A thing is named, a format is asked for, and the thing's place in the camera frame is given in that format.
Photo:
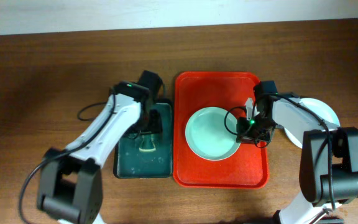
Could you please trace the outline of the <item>yellow green sponge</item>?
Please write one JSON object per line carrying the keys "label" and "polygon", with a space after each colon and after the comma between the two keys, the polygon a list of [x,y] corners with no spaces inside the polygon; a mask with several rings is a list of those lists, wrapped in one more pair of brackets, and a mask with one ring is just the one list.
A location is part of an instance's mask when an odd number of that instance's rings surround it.
{"label": "yellow green sponge", "polygon": [[140,152],[154,152],[156,151],[155,143],[153,137],[142,137],[142,142],[139,145]]}

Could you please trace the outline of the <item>pale green plate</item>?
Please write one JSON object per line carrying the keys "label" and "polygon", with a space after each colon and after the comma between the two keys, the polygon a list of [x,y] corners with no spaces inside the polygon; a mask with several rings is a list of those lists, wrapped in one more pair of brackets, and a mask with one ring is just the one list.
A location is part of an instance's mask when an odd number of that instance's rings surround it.
{"label": "pale green plate", "polygon": [[202,108],[189,118],[185,139],[198,157],[209,161],[225,160],[240,146],[234,134],[236,124],[235,116],[222,108]]}

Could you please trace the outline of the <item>light blue plate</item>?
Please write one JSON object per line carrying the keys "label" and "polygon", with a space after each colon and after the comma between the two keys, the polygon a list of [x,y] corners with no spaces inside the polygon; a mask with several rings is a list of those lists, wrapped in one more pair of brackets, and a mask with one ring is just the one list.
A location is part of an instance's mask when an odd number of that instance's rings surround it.
{"label": "light blue plate", "polygon": [[[333,123],[337,126],[340,126],[340,121],[339,121],[337,114],[325,102],[314,99],[314,98],[302,98],[300,100],[300,103],[304,104],[305,107],[312,110],[314,113],[316,113],[322,119],[324,119],[330,123]],[[302,148],[302,143],[299,140],[297,140],[297,138],[288,129],[285,128],[284,132],[287,135],[288,139],[294,145],[296,145],[299,148]]]}

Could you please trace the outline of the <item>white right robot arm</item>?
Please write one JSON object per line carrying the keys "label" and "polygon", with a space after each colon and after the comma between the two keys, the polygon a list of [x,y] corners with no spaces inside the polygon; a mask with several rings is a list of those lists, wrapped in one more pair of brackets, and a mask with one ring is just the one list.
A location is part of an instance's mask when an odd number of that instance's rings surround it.
{"label": "white right robot arm", "polygon": [[294,94],[279,94],[272,80],[256,84],[253,93],[237,120],[236,141],[263,148],[281,127],[302,143],[301,191],[270,222],[319,223],[358,198],[358,129],[323,119]]}

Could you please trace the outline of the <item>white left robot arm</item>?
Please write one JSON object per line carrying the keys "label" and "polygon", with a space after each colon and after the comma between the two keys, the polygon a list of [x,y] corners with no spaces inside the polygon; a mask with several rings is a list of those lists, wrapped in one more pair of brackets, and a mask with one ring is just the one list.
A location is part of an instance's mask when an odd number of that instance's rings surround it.
{"label": "white left robot arm", "polygon": [[172,173],[172,107],[161,79],[120,82],[90,126],[39,164],[37,208],[60,223],[103,223],[101,170],[114,154],[118,178]]}

